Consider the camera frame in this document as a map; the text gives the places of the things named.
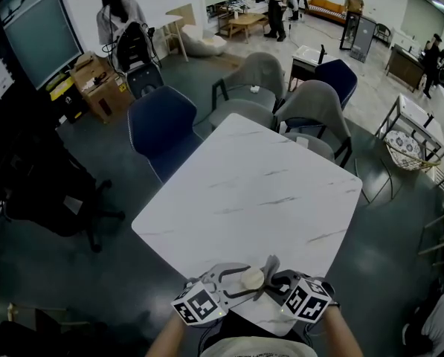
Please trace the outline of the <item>person's right forearm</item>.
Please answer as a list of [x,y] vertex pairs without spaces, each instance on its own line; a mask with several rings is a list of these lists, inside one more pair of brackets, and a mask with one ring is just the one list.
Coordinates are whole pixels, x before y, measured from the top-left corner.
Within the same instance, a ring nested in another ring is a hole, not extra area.
[[323,314],[323,322],[329,357],[364,357],[355,336],[337,306],[327,307]]

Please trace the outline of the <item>white desk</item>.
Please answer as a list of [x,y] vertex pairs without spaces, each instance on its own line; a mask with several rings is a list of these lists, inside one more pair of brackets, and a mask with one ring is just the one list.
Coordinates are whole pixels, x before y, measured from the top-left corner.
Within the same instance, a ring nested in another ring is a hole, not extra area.
[[148,21],[149,28],[162,31],[162,39],[166,45],[167,53],[170,54],[170,41],[176,40],[178,43],[178,49],[186,62],[189,62],[187,52],[185,50],[184,43],[181,38],[181,31],[178,27],[178,23],[183,19],[182,16],[165,14],[158,18],[150,19]]

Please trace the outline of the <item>light wooden board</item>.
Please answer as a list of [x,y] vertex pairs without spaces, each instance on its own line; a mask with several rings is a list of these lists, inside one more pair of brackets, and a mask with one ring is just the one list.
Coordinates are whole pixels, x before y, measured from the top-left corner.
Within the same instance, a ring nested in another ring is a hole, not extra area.
[[193,12],[192,4],[186,4],[173,10],[169,10],[166,14],[170,16],[180,16],[180,19],[176,20],[178,28],[182,28],[185,25],[196,25],[196,17]]

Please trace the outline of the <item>brown cardboard box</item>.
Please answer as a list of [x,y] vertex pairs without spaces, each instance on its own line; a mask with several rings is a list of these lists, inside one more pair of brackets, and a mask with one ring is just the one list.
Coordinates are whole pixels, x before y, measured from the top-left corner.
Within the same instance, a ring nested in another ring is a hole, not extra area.
[[111,122],[135,101],[126,78],[94,52],[79,56],[70,75],[90,111],[103,123]]

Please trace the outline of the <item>grey glass door cabinet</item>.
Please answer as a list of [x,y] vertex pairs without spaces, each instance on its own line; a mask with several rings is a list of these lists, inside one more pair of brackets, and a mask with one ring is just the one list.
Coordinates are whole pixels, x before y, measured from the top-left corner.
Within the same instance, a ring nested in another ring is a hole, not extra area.
[[376,22],[365,16],[360,16],[355,27],[355,36],[350,56],[359,62],[365,62],[373,40]]

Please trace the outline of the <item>brown wooden cabinet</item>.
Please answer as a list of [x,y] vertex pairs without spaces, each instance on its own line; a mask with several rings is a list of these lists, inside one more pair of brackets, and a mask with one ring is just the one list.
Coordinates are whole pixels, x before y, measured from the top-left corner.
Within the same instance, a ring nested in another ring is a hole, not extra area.
[[424,67],[411,53],[399,45],[391,48],[390,58],[385,67],[386,75],[392,74],[406,83],[412,92],[419,89]]

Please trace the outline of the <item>person's white printed t-shirt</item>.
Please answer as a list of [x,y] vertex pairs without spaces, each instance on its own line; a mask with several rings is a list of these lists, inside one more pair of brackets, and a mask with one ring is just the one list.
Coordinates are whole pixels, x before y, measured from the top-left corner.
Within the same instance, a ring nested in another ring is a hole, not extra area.
[[318,357],[306,344],[280,338],[224,338],[200,357]]

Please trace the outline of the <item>black backpack rig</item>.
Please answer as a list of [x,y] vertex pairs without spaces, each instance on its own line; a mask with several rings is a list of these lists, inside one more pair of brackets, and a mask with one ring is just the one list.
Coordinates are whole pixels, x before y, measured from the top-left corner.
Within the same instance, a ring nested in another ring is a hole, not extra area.
[[137,21],[127,23],[118,37],[116,58],[132,95],[139,99],[164,85],[160,60],[153,44],[155,28]]

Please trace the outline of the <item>dark blue chair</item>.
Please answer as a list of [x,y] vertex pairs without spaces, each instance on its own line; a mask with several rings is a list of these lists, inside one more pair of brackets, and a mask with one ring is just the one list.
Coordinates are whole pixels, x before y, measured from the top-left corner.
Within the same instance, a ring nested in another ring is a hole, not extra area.
[[193,129],[196,113],[193,102],[170,86],[137,99],[127,112],[132,148],[163,184],[203,142]]
[[315,68],[315,79],[327,83],[336,91],[342,110],[349,103],[358,85],[356,74],[341,59],[318,65]]

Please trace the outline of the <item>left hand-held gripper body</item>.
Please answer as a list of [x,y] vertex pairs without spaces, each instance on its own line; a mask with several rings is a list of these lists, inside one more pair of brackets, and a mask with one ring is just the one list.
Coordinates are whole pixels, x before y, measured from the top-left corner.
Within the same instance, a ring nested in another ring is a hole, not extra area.
[[227,315],[204,283],[196,281],[188,285],[171,302],[176,314],[186,325],[202,325],[217,321]]

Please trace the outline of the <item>grey cloth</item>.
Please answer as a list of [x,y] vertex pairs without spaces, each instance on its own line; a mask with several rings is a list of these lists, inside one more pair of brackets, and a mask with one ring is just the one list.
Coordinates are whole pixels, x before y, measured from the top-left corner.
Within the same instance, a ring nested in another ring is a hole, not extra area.
[[272,283],[273,276],[277,273],[280,267],[280,259],[276,255],[270,255],[266,261],[266,264],[261,268],[263,273],[263,284],[258,288],[253,301],[257,301],[261,298],[266,289],[274,288]]

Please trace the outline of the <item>grey upholstered chair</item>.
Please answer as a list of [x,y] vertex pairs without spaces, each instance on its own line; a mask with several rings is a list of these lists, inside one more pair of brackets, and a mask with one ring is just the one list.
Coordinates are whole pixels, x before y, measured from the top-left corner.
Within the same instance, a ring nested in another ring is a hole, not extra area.
[[[253,100],[229,97],[229,88],[243,86],[258,86],[270,91],[274,95],[273,108],[268,109]],[[286,93],[284,71],[279,60],[268,53],[252,53],[236,70],[213,84],[212,112],[208,121],[215,129],[229,115],[238,114],[272,129],[275,126],[274,113],[284,104]]]
[[[284,123],[286,131],[285,138],[296,142],[297,137],[309,139],[309,150],[335,162],[343,156],[340,167],[346,167],[352,155],[352,138],[341,110],[341,104],[336,91],[327,83],[319,80],[309,80],[301,84],[289,99],[274,114],[276,124]],[[323,128],[328,129],[340,143],[335,151],[332,147],[321,140],[320,136],[296,132],[302,127],[300,120],[313,120]]]

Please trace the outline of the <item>person's left forearm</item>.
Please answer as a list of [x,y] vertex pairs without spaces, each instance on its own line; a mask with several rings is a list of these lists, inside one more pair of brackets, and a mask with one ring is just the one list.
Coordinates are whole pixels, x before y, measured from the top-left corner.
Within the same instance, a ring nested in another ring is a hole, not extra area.
[[180,316],[173,312],[144,357],[178,357],[186,327]]

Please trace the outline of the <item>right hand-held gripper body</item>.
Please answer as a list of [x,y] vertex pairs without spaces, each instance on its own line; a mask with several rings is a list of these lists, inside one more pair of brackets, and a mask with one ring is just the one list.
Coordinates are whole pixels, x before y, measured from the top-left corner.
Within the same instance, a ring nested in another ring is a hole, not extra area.
[[320,281],[302,277],[281,306],[281,313],[305,323],[317,323],[332,298]]

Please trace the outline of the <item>white beanbag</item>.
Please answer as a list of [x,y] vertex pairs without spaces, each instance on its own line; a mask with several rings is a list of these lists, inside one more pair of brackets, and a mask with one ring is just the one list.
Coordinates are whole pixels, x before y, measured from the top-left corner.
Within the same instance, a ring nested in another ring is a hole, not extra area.
[[225,39],[198,25],[184,25],[180,34],[187,55],[192,57],[219,56],[227,47]]

